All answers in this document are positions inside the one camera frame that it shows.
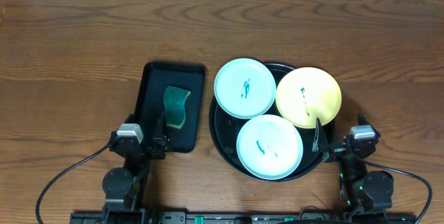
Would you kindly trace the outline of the yellow plate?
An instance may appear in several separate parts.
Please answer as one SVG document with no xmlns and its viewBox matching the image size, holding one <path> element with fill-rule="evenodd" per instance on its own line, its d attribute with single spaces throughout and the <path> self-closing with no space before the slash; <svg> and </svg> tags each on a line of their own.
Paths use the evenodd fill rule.
<svg viewBox="0 0 444 224">
<path fill-rule="evenodd" d="M 314 67 L 295 69 L 277 85 L 275 103 L 279 113 L 299 128 L 315 128 L 316 121 L 329 123 L 339 113 L 339 84 L 326 71 Z"/>
</svg>

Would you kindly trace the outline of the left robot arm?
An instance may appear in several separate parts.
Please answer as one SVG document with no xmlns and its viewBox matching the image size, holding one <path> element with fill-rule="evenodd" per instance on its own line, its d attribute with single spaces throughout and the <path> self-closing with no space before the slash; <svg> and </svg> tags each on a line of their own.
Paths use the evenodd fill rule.
<svg viewBox="0 0 444 224">
<path fill-rule="evenodd" d="M 143 144 L 143 132 L 133 122 L 133 115 L 111 132 L 107 147 L 124 158 L 122 167 L 108 171 L 102 182 L 105 192 L 103 224 L 154 224 L 157 214 L 151 207 L 142 206 L 150 165 L 153 160 L 163 160 L 171 150 L 171 141 L 166 134 L 166 118 L 157 120 L 153 141 Z"/>
</svg>

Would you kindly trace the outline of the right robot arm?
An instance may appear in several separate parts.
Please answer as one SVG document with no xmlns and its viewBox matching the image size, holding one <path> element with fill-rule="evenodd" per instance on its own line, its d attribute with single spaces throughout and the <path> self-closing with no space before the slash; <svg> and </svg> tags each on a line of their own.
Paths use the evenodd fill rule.
<svg viewBox="0 0 444 224">
<path fill-rule="evenodd" d="M 338 164 L 340 198 L 348 204 L 342 218 L 349 222 L 358 215 L 383 214 L 393 206 L 393 176 L 384 171 L 369 172 L 365 161 L 375 152 L 380 134 L 362 114 L 357 120 L 358 125 L 351 127 L 341 143 L 330 143 L 317 119 L 313 141 L 313 151 L 321 154 L 324 162 Z"/>
</svg>

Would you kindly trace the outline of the green scouring sponge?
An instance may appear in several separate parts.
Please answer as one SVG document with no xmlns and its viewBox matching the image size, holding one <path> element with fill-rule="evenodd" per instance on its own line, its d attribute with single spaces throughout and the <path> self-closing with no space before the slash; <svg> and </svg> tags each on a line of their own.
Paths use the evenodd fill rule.
<svg viewBox="0 0 444 224">
<path fill-rule="evenodd" d="M 164 91 L 164 115 L 166 125 L 171 128 L 181 129 L 186 121 L 185 103 L 191 92 L 179 87 L 168 86 Z"/>
</svg>

